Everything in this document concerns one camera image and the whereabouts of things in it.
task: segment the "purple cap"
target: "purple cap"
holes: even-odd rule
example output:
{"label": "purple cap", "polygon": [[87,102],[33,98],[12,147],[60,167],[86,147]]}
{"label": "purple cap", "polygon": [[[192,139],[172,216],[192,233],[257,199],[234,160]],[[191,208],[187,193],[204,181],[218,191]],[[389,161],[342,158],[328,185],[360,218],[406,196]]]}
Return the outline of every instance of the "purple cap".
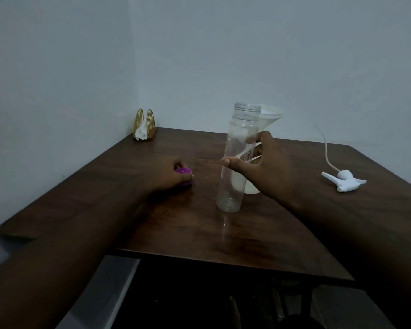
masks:
{"label": "purple cap", "polygon": [[[192,170],[187,168],[187,167],[180,167],[180,168],[177,168],[175,170],[175,172],[184,174],[184,173],[192,173]],[[187,182],[180,183],[180,186],[187,186],[187,185],[190,185],[190,184],[191,184],[191,182],[187,181]]]}

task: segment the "forearm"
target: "forearm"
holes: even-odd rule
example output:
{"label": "forearm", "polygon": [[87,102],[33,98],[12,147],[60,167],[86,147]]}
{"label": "forearm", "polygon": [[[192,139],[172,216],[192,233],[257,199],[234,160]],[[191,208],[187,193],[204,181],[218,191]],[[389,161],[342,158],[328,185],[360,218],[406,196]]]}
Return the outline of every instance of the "forearm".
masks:
{"label": "forearm", "polygon": [[148,192],[133,182],[46,232],[0,266],[0,328],[54,328]]}
{"label": "forearm", "polygon": [[411,242],[315,194],[285,205],[399,328],[411,320]]}

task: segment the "wooden table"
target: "wooden table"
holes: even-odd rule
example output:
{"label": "wooden table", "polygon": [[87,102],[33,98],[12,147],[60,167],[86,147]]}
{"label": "wooden table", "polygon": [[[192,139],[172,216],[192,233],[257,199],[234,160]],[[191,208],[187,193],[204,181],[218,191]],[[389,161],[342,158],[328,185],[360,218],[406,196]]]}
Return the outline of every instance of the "wooden table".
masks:
{"label": "wooden table", "polygon": [[[160,128],[152,141],[126,137],[0,226],[0,235],[37,238],[79,214],[137,174],[158,154],[180,155],[195,174],[192,187],[149,200],[143,221],[115,243],[116,254],[159,254],[352,281],[350,274],[289,212],[262,194],[245,195],[241,210],[216,206],[226,134]],[[338,193],[321,177],[331,172],[324,144],[279,140],[320,196],[411,239],[411,185],[346,145],[329,145],[330,161],[367,179]]]}

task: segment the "fingernail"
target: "fingernail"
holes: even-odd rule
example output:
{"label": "fingernail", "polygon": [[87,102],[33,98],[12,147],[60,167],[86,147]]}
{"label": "fingernail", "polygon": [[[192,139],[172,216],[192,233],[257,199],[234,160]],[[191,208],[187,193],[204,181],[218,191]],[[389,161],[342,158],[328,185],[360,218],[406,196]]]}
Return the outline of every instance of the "fingernail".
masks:
{"label": "fingernail", "polygon": [[230,165],[230,159],[222,158],[221,164],[228,167]]}

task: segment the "clear plastic bottle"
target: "clear plastic bottle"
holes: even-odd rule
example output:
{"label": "clear plastic bottle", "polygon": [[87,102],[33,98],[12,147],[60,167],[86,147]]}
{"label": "clear plastic bottle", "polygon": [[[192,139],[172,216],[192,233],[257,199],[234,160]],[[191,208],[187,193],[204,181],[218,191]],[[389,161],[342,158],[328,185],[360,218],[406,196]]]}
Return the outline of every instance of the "clear plastic bottle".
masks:
{"label": "clear plastic bottle", "polygon": [[[236,103],[228,129],[224,156],[236,156],[251,162],[258,133],[260,105]],[[247,179],[240,173],[223,166],[216,204],[225,212],[241,208]]]}

